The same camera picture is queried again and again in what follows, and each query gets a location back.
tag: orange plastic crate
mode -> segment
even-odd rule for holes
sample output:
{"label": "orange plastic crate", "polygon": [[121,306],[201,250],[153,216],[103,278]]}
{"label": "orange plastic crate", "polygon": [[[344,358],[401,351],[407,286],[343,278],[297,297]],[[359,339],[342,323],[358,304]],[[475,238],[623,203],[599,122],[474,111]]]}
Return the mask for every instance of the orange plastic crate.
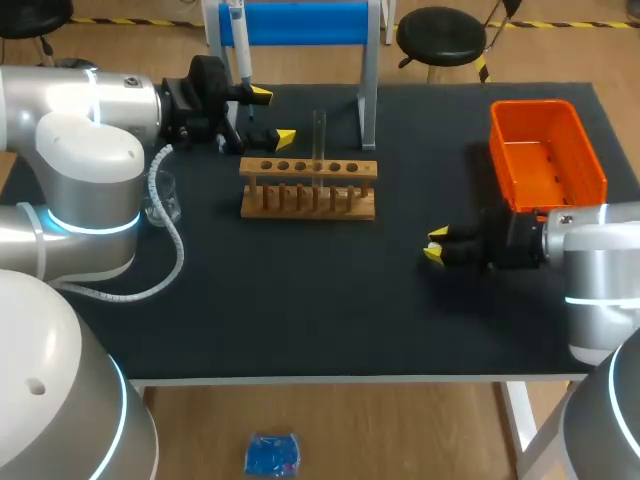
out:
{"label": "orange plastic crate", "polygon": [[569,102],[495,102],[491,121],[491,156],[513,211],[606,202],[607,179]]}

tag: floor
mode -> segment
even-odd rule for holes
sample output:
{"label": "floor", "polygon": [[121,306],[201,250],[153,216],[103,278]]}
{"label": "floor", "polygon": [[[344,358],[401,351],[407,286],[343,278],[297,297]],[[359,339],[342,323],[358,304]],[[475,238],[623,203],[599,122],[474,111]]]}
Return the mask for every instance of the floor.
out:
{"label": "floor", "polygon": [[[397,21],[420,6],[446,4],[484,19],[492,0],[398,0]],[[200,21],[180,0],[76,0],[80,17]],[[626,21],[624,0],[524,0],[521,21]],[[57,56],[89,58],[106,70],[184,76],[190,58],[205,53],[202,30],[71,25],[51,35]],[[494,82],[592,82],[633,166],[640,174],[640,30],[508,29],[486,55]],[[358,48],[256,48],[257,83],[355,83]],[[424,82],[427,69],[398,70],[402,58],[383,47],[380,78]],[[30,64],[28,42],[10,42],[6,63]],[[439,72],[442,83],[477,83],[473,65]],[[11,156],[0,156],[0,186]],[[564,391],[562,382],[529,383],[540,424]],[[159,479],[242,478],[252,432],[295,432],[300,478],[515,478],[503,410],[491,384],[326,385],[162,388],[147,400],[156,418],[162,459]],[[565,478],[556,471],[549,479]]]}

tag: test tube rack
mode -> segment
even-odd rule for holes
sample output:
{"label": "test tube rack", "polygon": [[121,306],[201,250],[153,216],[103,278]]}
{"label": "test tube rack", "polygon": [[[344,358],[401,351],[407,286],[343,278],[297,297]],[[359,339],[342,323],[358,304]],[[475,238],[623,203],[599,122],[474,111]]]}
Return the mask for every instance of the test tube rack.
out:
{"label": "test tube rack", "polygon": [[[375,220],[375,198],[371,182],[378,178],[378,162],[369,160],[304,160],[253,158],[240,160],[240,175],[249,179],[244,187],[241,216],[244,218],[304,220]],[[349,185],[324,188],[302,183],[270,185],[265,177],[282,179],[354,180]]]}

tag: black table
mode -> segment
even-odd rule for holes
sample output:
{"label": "black table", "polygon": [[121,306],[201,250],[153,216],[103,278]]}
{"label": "black table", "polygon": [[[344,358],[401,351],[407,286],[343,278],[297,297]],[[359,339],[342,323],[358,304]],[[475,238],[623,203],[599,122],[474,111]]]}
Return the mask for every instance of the black table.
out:
{"label": "black table", "polygon": [[[130,378],[588,371],[567,349],[559,273],[445,272],[422,248],[430,230],[474,222],[479,207],[495,200],[488,138],[496,100],[572,102],[608,177],[609,201],[638,200],[635,176],[590,85],[381,87],[374,152],[359,149],[354,88],[269,88],[275,100],[256,112],[255,126],[299,131],[282,156],[309,158],[311,113],[320,107],[327,111],[327,158],[378,160],[377,219],[243,220],[238,158],[204,147],[175,154],[165,167],[177,178],[182,204],[187,260],[178,280],[137,304],[66,295]],[[29,169],[18,164],[3,203],[40,197]],[[142,291],[173,262],[166,232],[142,224],[132,267],[96,287]]]}

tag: blue bar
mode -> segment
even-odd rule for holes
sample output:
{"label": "blue bar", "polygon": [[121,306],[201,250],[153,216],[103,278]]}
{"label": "blue bar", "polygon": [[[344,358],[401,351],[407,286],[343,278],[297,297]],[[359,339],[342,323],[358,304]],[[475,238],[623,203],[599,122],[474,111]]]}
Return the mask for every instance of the blue bar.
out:
{"label": "blue bar", "polygon": [[[368,4],[245,3],[250,45],[366,45]],[[220,5],[220,38],[233,46],[229,5]]]}

